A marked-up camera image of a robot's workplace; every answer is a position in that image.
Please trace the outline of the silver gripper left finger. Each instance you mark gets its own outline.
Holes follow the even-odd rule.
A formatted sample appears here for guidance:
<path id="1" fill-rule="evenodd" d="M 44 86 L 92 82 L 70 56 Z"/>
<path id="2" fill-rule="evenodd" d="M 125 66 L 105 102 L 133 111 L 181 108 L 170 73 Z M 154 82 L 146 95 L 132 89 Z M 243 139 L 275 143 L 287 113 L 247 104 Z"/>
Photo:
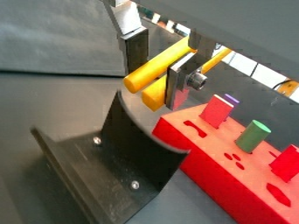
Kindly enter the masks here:
<path id="1" fill-rule="evenodd" d="M 101 1 L 116 29 L 125 74 L 130 74 L 148 59 L 148 29 L 141 25 L 137 6 L 132 0 Z"/>

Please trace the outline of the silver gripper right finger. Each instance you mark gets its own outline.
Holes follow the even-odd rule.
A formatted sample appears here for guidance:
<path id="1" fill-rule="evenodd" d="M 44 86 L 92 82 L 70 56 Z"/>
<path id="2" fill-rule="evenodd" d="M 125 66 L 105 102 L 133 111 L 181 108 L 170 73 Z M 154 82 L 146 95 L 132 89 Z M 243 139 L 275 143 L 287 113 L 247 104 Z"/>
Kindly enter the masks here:
<path id="1" fill-rule="evenodd" d="M 166 68 L 164 104 L 170 110 L 181 106 L 191 89 L 203 88 L 207 77 L 201 68 L 211 59 L 216 42 L 191 29 L 187 45 L 193 52 L 187 52 Z"/>

